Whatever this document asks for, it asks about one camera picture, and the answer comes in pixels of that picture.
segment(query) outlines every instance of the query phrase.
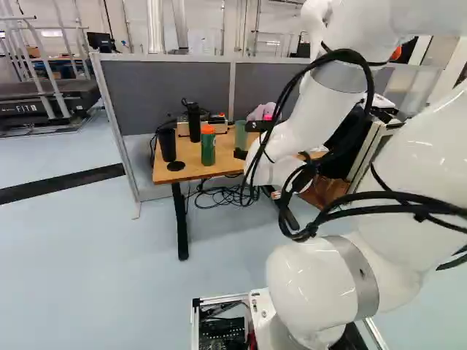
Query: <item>orange object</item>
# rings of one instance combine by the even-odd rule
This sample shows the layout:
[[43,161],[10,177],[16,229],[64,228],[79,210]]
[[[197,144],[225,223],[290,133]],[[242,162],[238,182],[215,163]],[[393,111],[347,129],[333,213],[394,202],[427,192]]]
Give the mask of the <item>orange object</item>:
[[399,59],[399,57],[401,57],[401,55],[402,55],[402,46],[399,46],[397,49],[395,49],[395,51],[391,55],[391,60],[395,61],[395,60]]
[[210,124],[205,124],[205,125],[201,126],[201,133],[203,133],[205,135],[215,133],[214,126],[212,126]]

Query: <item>floor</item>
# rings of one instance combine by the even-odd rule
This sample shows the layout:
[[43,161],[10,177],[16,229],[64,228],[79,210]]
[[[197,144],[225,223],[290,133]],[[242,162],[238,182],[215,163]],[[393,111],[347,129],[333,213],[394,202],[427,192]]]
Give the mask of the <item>floor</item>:
[[[0,187],[119,162],[101,116],[79,133],[1,140]],[[302,224],[317,213],[291,207]],[[191,298],[264,287],[267,256],[287,243],[266,199],[191,206],[179,262],[171,198],[144,203],[139,219],[134,209],[124,176],[0,206],[0,349],[189,349]],[[436,273],[414,302],[376,316],[390,349],[465,349],[466,273]]]

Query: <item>orange bottle cap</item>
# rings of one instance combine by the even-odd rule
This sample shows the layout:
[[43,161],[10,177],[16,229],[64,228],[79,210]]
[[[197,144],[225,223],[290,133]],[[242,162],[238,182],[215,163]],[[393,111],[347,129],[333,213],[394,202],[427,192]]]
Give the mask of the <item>orange bottle cap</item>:
[[204,133],[204,134],[215,133],[214,126],[212,126],[210,124],[205,124],[205,125],[201,126],[201,133]]

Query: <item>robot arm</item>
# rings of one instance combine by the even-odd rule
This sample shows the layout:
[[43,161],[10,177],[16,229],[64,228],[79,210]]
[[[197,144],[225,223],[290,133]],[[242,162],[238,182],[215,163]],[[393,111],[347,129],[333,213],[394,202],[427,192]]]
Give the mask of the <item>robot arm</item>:
[[[467,33],[465,18],[463,0],[347,0],[334,9],[323,42],[332,50],[350,48],[367,61],[384,62],[412,35]],[[467,207],[466,90],[464,82],[392,137],[374,163],[388,187]],[[254,184],[284,186],[303,165],[293,155],[328,139],[365,91],[355,65],[336,61],[312,71],[290,118],[272,131]],[[256,140],[245,170],[259,148]],[[368,172],[359,191],[374,190],[381,191],[381,184]],[[436,216],[441,217],[466,226],[463,218]],[[326,349],[340,338],[343,324],[408,303],[426,274],[467,243],[465,234],[417,221],[413,214],[370,214],[357,217],[357,223],[355,232],[294,242],[268,259],[277,315],[291,338],[308,349]]]

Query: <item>black thermos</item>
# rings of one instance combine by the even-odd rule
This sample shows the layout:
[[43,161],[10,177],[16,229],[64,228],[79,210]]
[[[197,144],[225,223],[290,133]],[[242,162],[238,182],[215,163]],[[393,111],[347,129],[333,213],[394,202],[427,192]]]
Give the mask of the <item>black thermos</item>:
[[188,128],[190,129],[190,141],[200,142],[201,140],[201,111],[196,102],[187,104]]
[[175,130],[170,128],[159,130],[158,139],[161,146],[163,160],[165,162],[173,162],[177,159]]

